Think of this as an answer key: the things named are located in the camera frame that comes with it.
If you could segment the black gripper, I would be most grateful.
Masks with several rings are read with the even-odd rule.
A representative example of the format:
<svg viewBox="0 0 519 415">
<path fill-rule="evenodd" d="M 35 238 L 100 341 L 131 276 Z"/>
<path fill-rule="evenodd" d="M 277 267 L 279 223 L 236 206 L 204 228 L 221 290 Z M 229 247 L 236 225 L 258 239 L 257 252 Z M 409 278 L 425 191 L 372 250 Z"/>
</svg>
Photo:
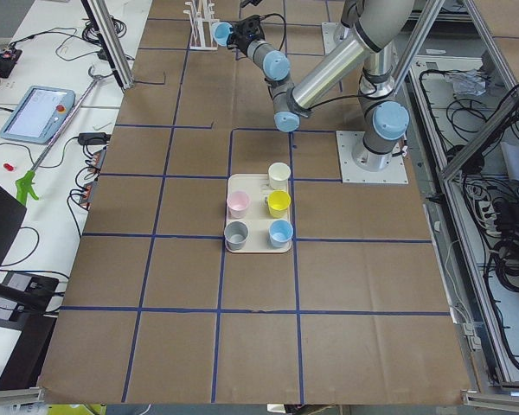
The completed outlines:
<svg viewBox="0 0 519 415">
<path fill-rule="evenodd" d="M 227 38 L 227 48 L 237 48 L 246 52 L 250 44 L 262 39 L 262 28 L 259 15 L 249 16 L 231 26 Z"/>
</svg>

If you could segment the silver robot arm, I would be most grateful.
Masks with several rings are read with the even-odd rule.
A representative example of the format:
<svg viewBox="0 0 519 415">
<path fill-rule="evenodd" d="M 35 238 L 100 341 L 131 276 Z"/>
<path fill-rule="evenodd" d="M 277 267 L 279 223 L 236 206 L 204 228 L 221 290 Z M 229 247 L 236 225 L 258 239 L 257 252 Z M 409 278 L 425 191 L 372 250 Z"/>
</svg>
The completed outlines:
<svg viewBox="0 0 519 415">
<path fill-rule="evenodd" d="M 413 1 L 347 1 L 336 34 L 342 39 L 299 83 L 291 77 L 286 55 L 266 41 L 261 22 L 252 15 L 236 23 L 219 22 L 216 42 L 238 49 L 264 76 L 270 91 L 274 123 L 282 132 L 294 132 L 319 100 L 359 64 L 382 56 L 401 32 L 413 11 Z"/>
</svg>

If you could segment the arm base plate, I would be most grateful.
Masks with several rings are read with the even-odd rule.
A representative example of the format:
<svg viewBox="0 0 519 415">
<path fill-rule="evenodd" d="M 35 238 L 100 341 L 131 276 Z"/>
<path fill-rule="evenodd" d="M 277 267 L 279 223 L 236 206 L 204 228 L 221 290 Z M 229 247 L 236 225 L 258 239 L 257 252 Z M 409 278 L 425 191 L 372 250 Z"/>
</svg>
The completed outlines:
<svg viewBox="0 0 519 415">
<path fill-rule="evenodd" d="M 363 131 L 336 131 L 342 182 L 345 184 L 406 185 L 404 157 L 395 144 L 387 155 L 371 153 L 363 142 Z"/>
</svg>

